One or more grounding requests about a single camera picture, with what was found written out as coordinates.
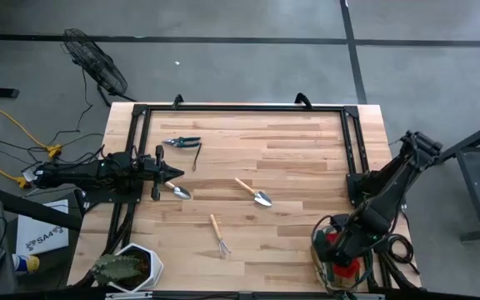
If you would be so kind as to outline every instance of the fan grille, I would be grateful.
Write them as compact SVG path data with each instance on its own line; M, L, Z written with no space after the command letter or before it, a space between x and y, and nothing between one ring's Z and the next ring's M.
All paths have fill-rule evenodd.
M127 81L113 60L84 32L76 28L66 29L63 40L73 61L109 93L123 95L127 91Z

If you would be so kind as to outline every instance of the wooden handle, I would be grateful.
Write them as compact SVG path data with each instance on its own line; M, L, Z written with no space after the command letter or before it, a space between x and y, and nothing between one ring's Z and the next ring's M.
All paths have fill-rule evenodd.
M165 182L164 185L171 189L175 188L175 185L171 182Z
M216 222L216 218L213 214L210 215L210 220L212 222L212 226L214 227L214 232L216 233L217 239L222 240L222 234L220 233L220 228L218 228L218 223Z
M235 180L238 184L240 184L240 186L241 186L242 188L244 188L246 191L250 192L250 193L253 194L253 195L256 194L256 192L255 192L252 188L250 188L246 183L242 182L242 180L240 180L240 179L238 179L238 178L234 178L234 180Z

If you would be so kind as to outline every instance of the metal trowel blade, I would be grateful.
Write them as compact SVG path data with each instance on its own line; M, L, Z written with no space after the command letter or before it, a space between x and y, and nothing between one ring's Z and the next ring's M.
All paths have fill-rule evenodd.
M190 195L190 192L182 187L174 187L173 193L183 199L190 199L192 197L192 195Z
M263 192L257 192L255 195L255 201L266 207L272 206L272 199L270 199L270 197Z

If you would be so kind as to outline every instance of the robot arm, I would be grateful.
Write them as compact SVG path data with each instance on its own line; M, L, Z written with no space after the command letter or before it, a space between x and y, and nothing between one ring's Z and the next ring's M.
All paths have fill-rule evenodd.
M334 216L339 232L334 243L324 242L327 239L317 233L314 245L323 262L347 267L393 232L405 193L435 163L442 148L420 132L407 132L401 141L399 154L382 170L368 172L350 183L350 197L357 208L351 216Z
M152 198L158 200L158 184L163 184L184 174L163 161L163 148L157 146L156 157L131 157L129 152L115 152L94 162L46 162L34 172L33 183L39 188L55 188L73 183L89 192L108 190L124 195L136 190L143 181L154 181Z

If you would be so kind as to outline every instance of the soil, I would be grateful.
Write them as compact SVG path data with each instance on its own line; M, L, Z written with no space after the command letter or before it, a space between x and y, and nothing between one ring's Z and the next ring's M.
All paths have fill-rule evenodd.
M127 290L132 290L135 287L142 284L146 279L149 278L151 273L151 258L149 257L149 253L140 250L138 248L130 248L126 252L122 253L123 256L131 256L134 258L138 258L140 262L137 264L136 269L140 271L140 275L126 278L116 282L120 287L125 288Z

